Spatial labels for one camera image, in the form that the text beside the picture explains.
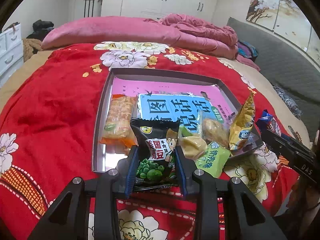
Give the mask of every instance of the bird illustration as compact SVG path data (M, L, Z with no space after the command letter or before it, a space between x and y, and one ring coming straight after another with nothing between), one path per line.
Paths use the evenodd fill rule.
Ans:
M210 98L208 98L208 95L207 95L206 92L201 91L200 93L201 93L201 95L204 97L205 100L207 100L207 101L210 102Z
M152 91L151 92L149 92L148 90L145 90L146 92L147 92L147 94L145 94L146 96L150 96L151 97L151 95L152 95Z

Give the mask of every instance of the beige bed sheet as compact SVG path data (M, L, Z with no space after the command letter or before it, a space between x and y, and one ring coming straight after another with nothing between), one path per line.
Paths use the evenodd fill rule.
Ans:
M18 69L7 81L6 84L0 89L0 111L2 111L4 105L8 99L13 95L13 93L23 84L23 82L31 76L31 74L41 67L53 50L40 51L33 55L31 59L23 64L23 66ZM257 70L247 65L241 64L236 60L223 59L224 61L231 64L234 69L240 72L247 80L249 80L256 89L262 93L273 106L277 117L281 121L284 128L289 134L291 134L288 125L298 132L301 136L304 145L309 147L309 135L307 128L301 120L298 120L277 95L276 91L273 89L270 82Z

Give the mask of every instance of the white drawer cabinet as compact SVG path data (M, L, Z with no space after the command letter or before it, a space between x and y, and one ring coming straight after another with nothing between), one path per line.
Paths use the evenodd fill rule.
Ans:
M21 25L0 33L0 88L23 65Z

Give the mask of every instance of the yellow round logo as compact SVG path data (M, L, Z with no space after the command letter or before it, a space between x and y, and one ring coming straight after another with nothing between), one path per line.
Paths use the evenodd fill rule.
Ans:
M145 134L150 134L152 132L152 127L148 127L148 126L141 126L140 127L141 132L145 133Z

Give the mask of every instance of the open tray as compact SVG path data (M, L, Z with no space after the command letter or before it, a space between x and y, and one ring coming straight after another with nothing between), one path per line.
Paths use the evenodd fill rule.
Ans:
M109 103L111 99L112 84L115 77L123 80L135 81L157 81L202 86L217 85L220 88L220 92L223 95L225 101L228 103L230 109L233 112L236 112L237 114L242 107L233 93L220 79L168 70L112 68L103 87L94 129L92 146L92 171L94 172L105 172L109 168L115 168L118 160L125 157L121 157L121 155L118 154L106 153L106 145L99 143L99 139L102 136L102 132L107 119ZM245 146L241 153L229 157L228 162L230 160L235 160L247 156L263 145L261 137L255 126L253 126L251 132L255 134L258 139L253 144Z

